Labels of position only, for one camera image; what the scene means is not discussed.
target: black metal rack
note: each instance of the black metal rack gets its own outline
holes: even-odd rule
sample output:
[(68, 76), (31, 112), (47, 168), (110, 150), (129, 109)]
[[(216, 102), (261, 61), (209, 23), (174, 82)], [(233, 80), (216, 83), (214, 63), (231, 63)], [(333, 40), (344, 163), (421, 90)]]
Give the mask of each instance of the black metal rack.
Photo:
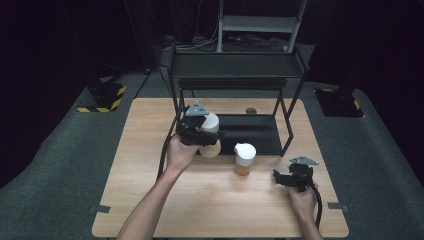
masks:
[[(287, 151), (294, 135), (290, 115), (306, 80), (309, 67), (292, 53), (179, 53), (170, 49), (167, 73), (175, 112), (185, 106), (184, 90), (270, 90), (278, 91), (272, 114), (217, 114), (220, 130), (227, 130), (221, 140), (221, 154), (234, 154), (234, 146), (248, 142), (258, 155), (280, 155)], [(283, 102), (287, 80), (300, 78), (288, 110)], [(179, 101), (174, 79), (178, 79)], [(289, 137), (281, 147), (275, 115), (281, 105)]]

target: person's left hand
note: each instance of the person's left hand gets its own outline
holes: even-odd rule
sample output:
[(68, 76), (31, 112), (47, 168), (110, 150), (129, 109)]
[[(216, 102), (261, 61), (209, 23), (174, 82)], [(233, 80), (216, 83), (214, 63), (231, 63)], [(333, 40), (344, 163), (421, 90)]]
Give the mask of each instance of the person's left hand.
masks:
[(200, 145), (186, 146), (181, 143), (180, 136), (175, 135), (169, 142), (167, 152), (167, 170), (184, 172), (194, 158)]

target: table top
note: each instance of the table top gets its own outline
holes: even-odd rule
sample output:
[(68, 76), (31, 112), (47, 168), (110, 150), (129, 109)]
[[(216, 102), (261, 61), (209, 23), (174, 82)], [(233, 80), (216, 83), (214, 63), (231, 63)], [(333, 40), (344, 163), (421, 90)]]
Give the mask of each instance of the table top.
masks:
[[(242, 114), (253, 107), (272, 113), (275, 99), (209, 98), (199, 101), (216, 114)], [(285, 99), (286, 106), (291, 99)], [(186, 99), (192, 104), (193, 99)], [(171, 98), (138, 98), (132, 103), (92, 232), (97, 237), (117, 236), (128, 215), (155, 182), (163, 142), (175, 116)], [(288, 133), (281, 109), (276, 115), (282, 144)], [(194, 158), (175, 184), (164, 206), (155, 237), (299, 237), (300, 227), (287, 191), (275, 184), (272, 170), (288, 174), (289, 159), (307, 156), (317, 162), (314, 181), (323, 201), (320, 232), (324, 237), (345, 237), (349, 230), (321, 156), (303, 103), (290, 117), (294, 139), (284, 157), (257, 156), (248, 176), (234, 173), (235, 156)]]

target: gray carpet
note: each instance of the gray carpet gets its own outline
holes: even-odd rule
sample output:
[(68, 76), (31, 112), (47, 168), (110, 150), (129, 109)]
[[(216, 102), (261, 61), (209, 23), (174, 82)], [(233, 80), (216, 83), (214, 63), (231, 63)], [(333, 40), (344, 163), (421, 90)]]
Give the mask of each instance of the gray carpet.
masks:
[[(131, 102), (145, 78), (121, 77), (127, 90), (115, 112), (69, 110), (32, 164), (0, 190), (0, 239), (96, 239), (91, 234), (93, 206), (100, 203)], [(285, 97), (293, 96), (296, 84), (289, 82)], [(424, 239), (424, 190), (372, 103), (357, 90), (354, 96), (365, 118), (324, 117), (314, 89), (331, 87), (306, 83), (300, 99), (340, 203), (349, 209), (344, 213), (350, 231), (346, 239)], [(269, 94), (195, 92), (196, 97)], [(138, 97), (169, 97), (158, 71)], [(76, 104), (87, 102), (90, 96), (84, 91)]]

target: hand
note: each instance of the hand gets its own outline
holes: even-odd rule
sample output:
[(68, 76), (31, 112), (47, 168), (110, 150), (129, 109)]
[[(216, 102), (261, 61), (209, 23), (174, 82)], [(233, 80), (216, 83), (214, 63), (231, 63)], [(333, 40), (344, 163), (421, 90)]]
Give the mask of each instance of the hand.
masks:
[(286, 187), (289, 192), (292, 207), (299, 221), (313, 220), (313, 214), (317, 199), (314, 190), (308, 187), (305, 192), (297, 192), (296, 188)]
[(199, 145), (186, 146), (181, 143), (180, 136), (175, 135), (169, 142), (166, 170), (175, 171), (177, 174), (183, 173), (190, 166), (200, 147)]

